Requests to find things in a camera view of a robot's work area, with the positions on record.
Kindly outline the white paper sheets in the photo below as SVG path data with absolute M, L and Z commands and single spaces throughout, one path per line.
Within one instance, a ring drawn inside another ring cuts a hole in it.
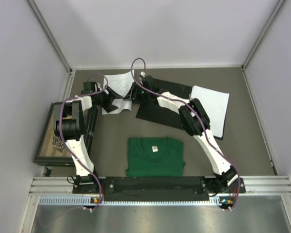
M 123 98 L 129 92 L 131 85 L 134 83 L 134 80 L 131 76 L 130 71 L 123 74 L 117 75 L 106 75 L 108 79 L 108 87 L 110 87 L 117 94 L 122 96 L 122 99 L 115 99 L 112 102 L 112 105 L 118 107 L 117 109 L 110 111 L 109 113 L 102 109 L 102 114 L 119 114 L 123 110 L 131 111 L 132 109 L 132 101 L 131 100 L 123 100 Z

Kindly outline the white folder black inside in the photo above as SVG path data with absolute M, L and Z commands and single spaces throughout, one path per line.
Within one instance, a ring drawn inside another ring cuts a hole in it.
M 180 98 L 187 99 L 192 91 L 193 86 L 174 83 L 155 79 L 159 88 L 169 91 L 171 94 Z M 167 108 L 162 108 L 155 103 L 146 103 L 140 105 L 136 118 L 162 124 L 182 130 L 182 124 L 178 113 L 175 113 Z

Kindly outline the white printed paper stack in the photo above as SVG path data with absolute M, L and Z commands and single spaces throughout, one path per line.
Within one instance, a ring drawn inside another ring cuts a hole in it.
M 229 101 L 229 93 L 223 93 L 194 85 L 188 100 L 198 99 L 210 119 L 210 128 L 214 137 L 222 139 Z

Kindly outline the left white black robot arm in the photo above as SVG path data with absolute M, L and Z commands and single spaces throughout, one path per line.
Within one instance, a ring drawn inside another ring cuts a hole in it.
M 64 147 L 73 153 L 71 157 L 76 167 L 75 186 L 83 185 L 92 193 L 100 188 L 100 180 L 94 177 L 95 167 L 85 145 L 84 111 L 98 105 L 109 113 L 118 109 L 113 105 L 113 101 L 123 98 L 108 86 L 101 88 L 96 82 L 84 82 L 81 96 L 54 104 L 53 131 Z

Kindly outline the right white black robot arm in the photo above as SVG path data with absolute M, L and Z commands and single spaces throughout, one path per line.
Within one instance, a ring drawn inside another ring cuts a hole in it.
M 164 89 L 159 89 L 152 76 L 145 76 L 142 72 L 137 79 L 132 74 L 133 84 L 124 97 L 125 100 L 137 103 L 152 102 L 161 108 L 179 114 L 185 132 L 192 136 L 202 147 L 207 155 L 213 173 L 217 179 L 217 187 L 222 192 L 228 192 L 236 185 L 237 193 L 240 192 L 240 176 L 232 162 L 224 156 L 218 146 L 210 126 L 210 118 L 202 103 L 197 98 L 183 99 Z

